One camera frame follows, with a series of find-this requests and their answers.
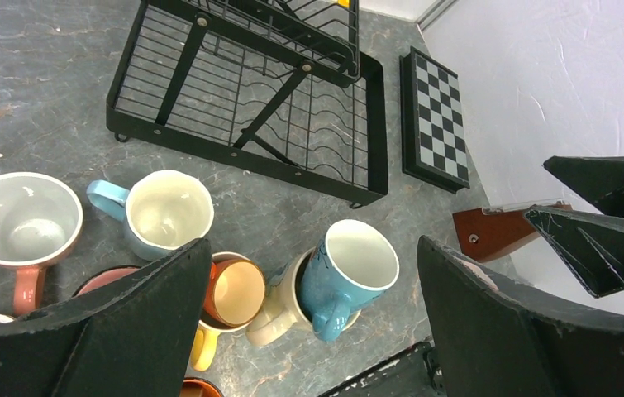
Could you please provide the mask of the salmon floral mug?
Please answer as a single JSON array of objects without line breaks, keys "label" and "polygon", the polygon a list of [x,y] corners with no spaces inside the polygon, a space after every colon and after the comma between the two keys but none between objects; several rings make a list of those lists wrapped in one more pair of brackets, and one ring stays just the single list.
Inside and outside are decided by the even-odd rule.
[{"label": "salmon floral mug", "polygon": [[41,173],[0,175],[0,266],[16,273],[13,312],[39,308],[49,267],[75,248],[83,206],[64,182]]}]

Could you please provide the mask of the orange cup rack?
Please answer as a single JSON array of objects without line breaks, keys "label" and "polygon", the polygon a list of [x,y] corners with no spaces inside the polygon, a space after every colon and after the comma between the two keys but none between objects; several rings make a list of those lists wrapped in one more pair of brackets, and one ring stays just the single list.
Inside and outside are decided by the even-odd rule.
[{"label": "orange cup rack", "polygon": [[183,380],[180,397],[222,397],[221,390],[209,380],[189,377]]},{"label": "orange cup rack", "polygon": [[246,325],[260,311],[264,297],[264,274],[253,262],[236,258],[212,263],[204,310],[220,323]]}]

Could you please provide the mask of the white patterned mug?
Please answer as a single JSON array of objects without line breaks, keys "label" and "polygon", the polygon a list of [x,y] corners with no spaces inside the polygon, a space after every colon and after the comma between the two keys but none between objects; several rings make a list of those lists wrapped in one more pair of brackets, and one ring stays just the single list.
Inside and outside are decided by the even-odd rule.
[{"label": "white patterned mug", "polygon": [[270,278],[261,310],[245,329],[252,345],[269,345],[292,328],[311,332],[312,321],[303,312],[297,292],[313,252],[307,250]]}]

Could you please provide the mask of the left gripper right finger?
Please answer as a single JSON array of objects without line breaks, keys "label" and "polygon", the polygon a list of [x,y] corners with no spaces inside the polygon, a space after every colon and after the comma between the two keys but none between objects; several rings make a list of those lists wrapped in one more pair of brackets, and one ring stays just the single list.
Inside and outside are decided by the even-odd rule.
[{"label": "left gripper right finger", "polygon": [[428,236],[417,271],[450,396],[624,396],[624,315],[512,280]]}]

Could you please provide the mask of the pink speckled mug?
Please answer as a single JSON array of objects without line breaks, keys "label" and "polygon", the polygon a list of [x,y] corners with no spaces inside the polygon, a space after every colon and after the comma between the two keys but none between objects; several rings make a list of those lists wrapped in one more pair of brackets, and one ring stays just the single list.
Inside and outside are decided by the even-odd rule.
[{"label": "pink speckled mug", "polygon": [[139,267],[133,265],[123,265],[106,269],[82,283],[81,286],[74,292],[73,296],[75,297],[81,294],[86,294],[92,290],[101,288],[104,285],[112,283],[113,281],[118,280],[121,277],[130,275],[138,270]]}]

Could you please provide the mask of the light blue faceted mug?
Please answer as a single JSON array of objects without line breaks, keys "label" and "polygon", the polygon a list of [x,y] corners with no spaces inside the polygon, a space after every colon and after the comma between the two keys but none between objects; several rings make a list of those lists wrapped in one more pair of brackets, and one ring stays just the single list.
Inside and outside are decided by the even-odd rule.
[{"label": "light blue faceted mug", "polygon": [[120,222],[127,245],[155,261],[205,237],[214,219],[212,197],[199,180],[177,170],[159,170],[126,189],[104,179],[91,182],[89,202]]}]

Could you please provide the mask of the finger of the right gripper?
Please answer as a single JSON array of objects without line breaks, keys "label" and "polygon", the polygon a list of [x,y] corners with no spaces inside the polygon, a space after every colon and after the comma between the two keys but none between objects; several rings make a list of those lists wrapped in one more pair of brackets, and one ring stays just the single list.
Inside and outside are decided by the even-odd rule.
[{"label": "finger of the right gripper", "polygon": [[624,218],[624,156],[552,156],[543,166],[602,214]]},{"label": "finger of the right gripper", "polygon": [[523,217],[595,299],[624,290],[624,218],[545,206]]}]

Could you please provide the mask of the blue ribbed mug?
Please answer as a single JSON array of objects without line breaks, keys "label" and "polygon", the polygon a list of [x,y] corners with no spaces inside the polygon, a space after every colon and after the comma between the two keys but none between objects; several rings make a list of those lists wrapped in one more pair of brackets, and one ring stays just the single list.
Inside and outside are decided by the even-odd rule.
[{"label": "blue ribbed mug", "polygon": [[313,249],[298,290],[315,336],[335,341],[352,314],[397,282],[399,271],[398,255],[381,232],[354,219],[333,223]]}]

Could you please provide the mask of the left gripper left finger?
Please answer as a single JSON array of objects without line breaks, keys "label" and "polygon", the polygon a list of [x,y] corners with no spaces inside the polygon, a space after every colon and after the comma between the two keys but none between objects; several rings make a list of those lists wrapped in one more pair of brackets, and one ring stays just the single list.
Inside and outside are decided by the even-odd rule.
[{"label": "left gripper left finger", "polygon": [[176,396],[212,263],[207,239],[0,323],[0,396]]}]

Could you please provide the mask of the orange cup top rack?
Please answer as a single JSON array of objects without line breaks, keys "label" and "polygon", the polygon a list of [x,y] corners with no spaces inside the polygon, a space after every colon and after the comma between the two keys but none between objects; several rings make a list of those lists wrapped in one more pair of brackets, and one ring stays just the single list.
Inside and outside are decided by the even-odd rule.
[{"label": "orange cup top rack", "polygon": [[246,325],[260,311],[264,297],[264,274],[253,262],[236,258],[212,263],[204,310],[220,323]]}]

